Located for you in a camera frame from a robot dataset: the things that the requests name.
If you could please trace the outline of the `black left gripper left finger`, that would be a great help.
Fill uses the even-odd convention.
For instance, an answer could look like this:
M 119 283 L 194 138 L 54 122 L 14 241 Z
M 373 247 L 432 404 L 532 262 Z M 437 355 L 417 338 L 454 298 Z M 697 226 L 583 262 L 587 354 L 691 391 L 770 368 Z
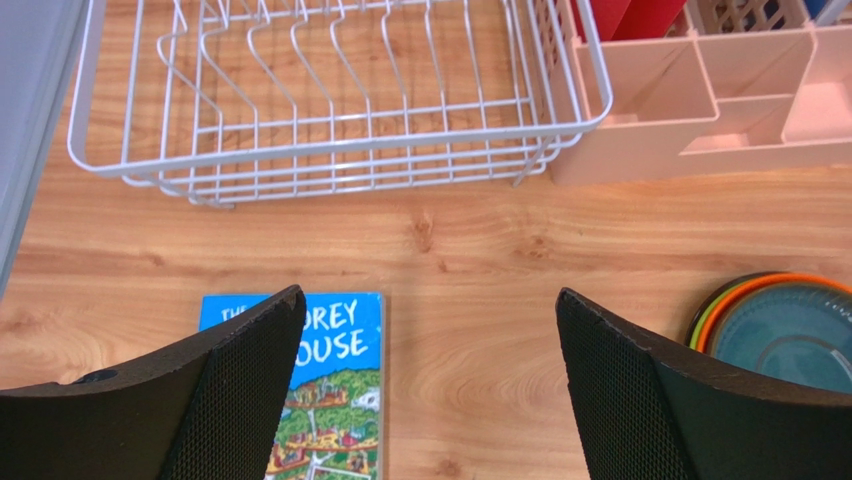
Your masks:
M 290 286 L 69 383 L 1 393 L 5 479 L 261 479 L 306 315 Z

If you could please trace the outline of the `dark teal plate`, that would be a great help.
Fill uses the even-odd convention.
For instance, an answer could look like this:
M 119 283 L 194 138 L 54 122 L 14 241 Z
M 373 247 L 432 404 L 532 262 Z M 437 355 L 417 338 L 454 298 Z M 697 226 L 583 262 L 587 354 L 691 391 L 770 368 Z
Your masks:
M 725 310 L 705 353 L 764 376 L 849 394 L 851 294 L 804 281 L 759 288 Z

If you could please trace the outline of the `lime green plate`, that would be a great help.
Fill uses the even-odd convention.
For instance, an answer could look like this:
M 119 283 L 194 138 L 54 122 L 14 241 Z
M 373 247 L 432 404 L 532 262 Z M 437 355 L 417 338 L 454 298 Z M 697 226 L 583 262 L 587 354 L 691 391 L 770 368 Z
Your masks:
M 691 342 L 691 346 L 690 346 L 689 348 L 691 348 L 691 349 L 693 349 L 693 350 L 696 350 L 696 349 L 697 349 L 698 339 L 699 339 L 699 337 L 700 337 L 700 333 L 701 333 L 701 331 L 702 331 L 702 329 L 703 329 L 703 326 L 704 326 L 704 324 L 705 324 L 705 322 L 706 322 L 706 318 L 707 318 L 707 317 L 708 317 L 708 315 L 709 315 L 709 312 L 710 312 L 710 311 L 711 311 L 711 310 L 712 310 L 712 309 L 713 309 L 713 308 L 714 308 L 714 307 L 718 304 L 718 302 L 719 302 L 719 301 L 720 301 L 720 300 L 721 300 L 721 299 L 722 299 L 725 295 L 727 295 L 727 294 L 728 294 L 728 293 L 729 293 L 732 289 L 734 289 L 734 288 L 729 289 L 728 291 L 726 291 L 726 292 L 725 292 L 725 294 L 724 294 L 723 296 L 718 297 L 716 300 L 714 300 L 714 301 L 710 304 L 709 308 L 708 308 L 708 309 L 707 309 L 707 311 L 706 311 L 706 312 L 702 315 L 702 317 L 701 317 L 701 318 L 700 318 L 700 320 L 699 320 L 699 323 L 697 324 L 698 329 L 697 329 L 697 330 L 696 330 L 696 332 L 693 334 L 692 342 Z

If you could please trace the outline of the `orange plate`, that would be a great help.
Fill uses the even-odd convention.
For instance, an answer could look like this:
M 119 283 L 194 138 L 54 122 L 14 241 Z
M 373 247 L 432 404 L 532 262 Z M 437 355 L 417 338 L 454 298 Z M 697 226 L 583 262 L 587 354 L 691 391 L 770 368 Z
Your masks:
M 764 287 L 771 286 L 774 284 L 780 283 L 791 283 L 791 282 L 804 282 L 808 284 L 815 284 L 819 286 L 825 286 L 840 290 L 846 294 L 851 293 L 851 287 L 845 285 L 841 282 L 831 280 L 819 275 L 809 274 L 809 273 L 796 273 L 796 272 L 780 272 L 777 274 L 770 274 L 760 278 L 755 278 L 750 281 L 744 282 L 732 289 L 727 295 L 725 295 L 718 304 L 709 312 L 708 317 L 706 318 L 706 322 L 703 326 L 703 329 L 700 333 L 700 337 L 698 339 L 697 349 L 701 353 L 707 353 L 709 351 L 708 343 L 709 338 L 715 325 L 718 323 L 721 316 L 731 308 L 731 306 L 736 303 L 741 297 L 744 297 L 747 294 L 753 293 L 757 290 L 760 290 Z

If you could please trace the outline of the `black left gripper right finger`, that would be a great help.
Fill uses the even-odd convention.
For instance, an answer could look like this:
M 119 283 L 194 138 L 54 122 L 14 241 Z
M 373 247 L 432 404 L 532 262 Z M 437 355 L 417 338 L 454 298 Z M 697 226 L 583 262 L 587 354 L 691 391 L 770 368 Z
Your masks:
M 565 288 L 555 312 L 594 479 L 847 479 L 851 398 L 698 353 Z

